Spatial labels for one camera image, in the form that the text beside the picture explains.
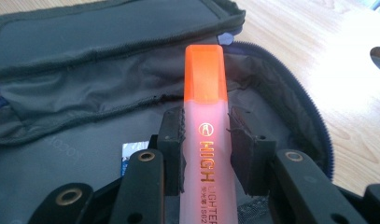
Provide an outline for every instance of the metal grommet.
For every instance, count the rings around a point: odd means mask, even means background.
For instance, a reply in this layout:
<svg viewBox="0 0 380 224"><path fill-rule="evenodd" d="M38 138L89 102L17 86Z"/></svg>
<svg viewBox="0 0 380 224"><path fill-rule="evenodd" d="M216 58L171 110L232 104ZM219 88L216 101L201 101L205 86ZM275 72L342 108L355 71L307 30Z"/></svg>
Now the metal grommet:
<svg viewBox="0 0 380 224"><path fill-rule="evenodd" d="M303 156L298 154L297 152L286 152L286 157L291 161L303 161Z"/></svg>
<svg viewBox="0 0 380 224"><path fill-rule="evenodd" d="M67 189L61 192L56 197L56 203L61 206L66 206L76 202L82 196L82 190L78 188Z"/></svg>
<svg viewBox="0 0 380 224"><path fill-rule="evenodd" d="M149 151L143 152L138 156L140 161L152 161L155 158L155 154Z"/></svg>

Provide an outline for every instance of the highlighter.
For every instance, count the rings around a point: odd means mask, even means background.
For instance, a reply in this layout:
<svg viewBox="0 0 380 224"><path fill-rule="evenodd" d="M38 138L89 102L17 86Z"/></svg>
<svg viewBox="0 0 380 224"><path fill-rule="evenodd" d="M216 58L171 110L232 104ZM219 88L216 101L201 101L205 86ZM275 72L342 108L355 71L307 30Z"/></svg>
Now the highlighter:
<svg viewBox="0 0 380 224"><path fill-rule="evenodd" d="M222 47L188 46L180 224L238 223L228 112Z"/></svg>

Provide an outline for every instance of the highlighter cap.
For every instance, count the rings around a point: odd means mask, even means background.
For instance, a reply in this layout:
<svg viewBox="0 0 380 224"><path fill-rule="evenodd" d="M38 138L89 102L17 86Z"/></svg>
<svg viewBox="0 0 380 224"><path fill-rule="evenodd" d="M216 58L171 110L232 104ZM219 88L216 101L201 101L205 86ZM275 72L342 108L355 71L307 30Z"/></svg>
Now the highlighter cap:
<svg viewBox="0 0 380 224"><path fill-rule="evenodd" d="M190 45L186 48L184 102L214 104L228 101L224 56L220 45Z"/></svg>

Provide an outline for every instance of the table surface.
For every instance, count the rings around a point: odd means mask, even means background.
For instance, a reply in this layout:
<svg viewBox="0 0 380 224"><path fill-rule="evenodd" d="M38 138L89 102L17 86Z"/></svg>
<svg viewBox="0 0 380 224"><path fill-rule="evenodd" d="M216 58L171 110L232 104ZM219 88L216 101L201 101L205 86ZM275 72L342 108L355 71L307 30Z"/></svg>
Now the table surface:
<svg viewBox="0 0 380 224"><path fill-rule="evenodd" d="M0 14L97 0L0 0ZM238 0L246 10L236 39L284 63L316 103L335 153L334 183L363 194L380 183L380 15L355 0Z"/></svg>

